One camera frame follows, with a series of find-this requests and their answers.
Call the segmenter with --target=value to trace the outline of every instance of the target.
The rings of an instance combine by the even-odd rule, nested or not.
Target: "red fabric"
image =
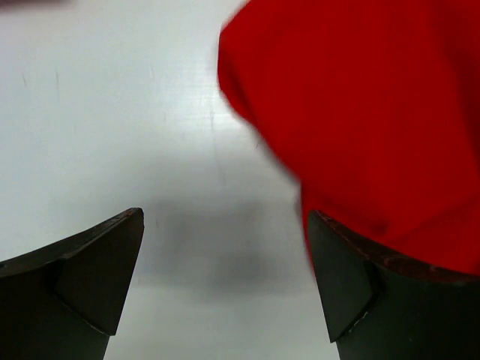
[[[480,275],[479,0],[251,0],[218,77],[304,218]]]

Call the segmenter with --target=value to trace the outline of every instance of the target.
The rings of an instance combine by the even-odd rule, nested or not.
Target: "dark object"
[[[480,359],[480,278],[428,265],[319,212],[308,238],[341,360]]]
[[[143,212],[132,208],[0,263],[0,359],[103,359],[142,237]]]

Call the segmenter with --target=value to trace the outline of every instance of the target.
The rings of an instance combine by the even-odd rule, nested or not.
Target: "red cloth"
[[[480,275],[480,1],[251,0],[220,87],[319,209]]]

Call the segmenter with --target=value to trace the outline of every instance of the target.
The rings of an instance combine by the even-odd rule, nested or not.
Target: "white floor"
[[[108,360],[338,359],[297,185],[218,93],[239,4],[0,7],[0,258],[145,210]]]

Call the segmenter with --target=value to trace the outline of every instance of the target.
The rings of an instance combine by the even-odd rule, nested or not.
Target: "scuff mark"
[[[210,131],[212,133],[215,132],[215,111],[213,110],[213,106],[210,106]]]
[[[352,325],[352,327],[349,329],[349,331],[347,332],[347,334],[351,334],[353,329],[365,318],[367,317],[368,315],[368,311],[365,311],[365,313],[363,314],[363,316],[358,319],[357,321],[355,321],[355,323]]]
[[[155,81],[155,71],[153,70],[153,66],[150,65],[150,78]]]
[[[223,186],[227,184],[227,176],[225,174],[225,169],[220,161],[220,157],[218,156],[218,149],[217,149],[217,141],[215,140],[215,135],[213,138],[213,152],[215,157],[215,165],[217,166],[218,177]]]
[[[60,78],[59,78],[59,71],[55,69],[55,82],[57,87],[57,98],[60,100]]]

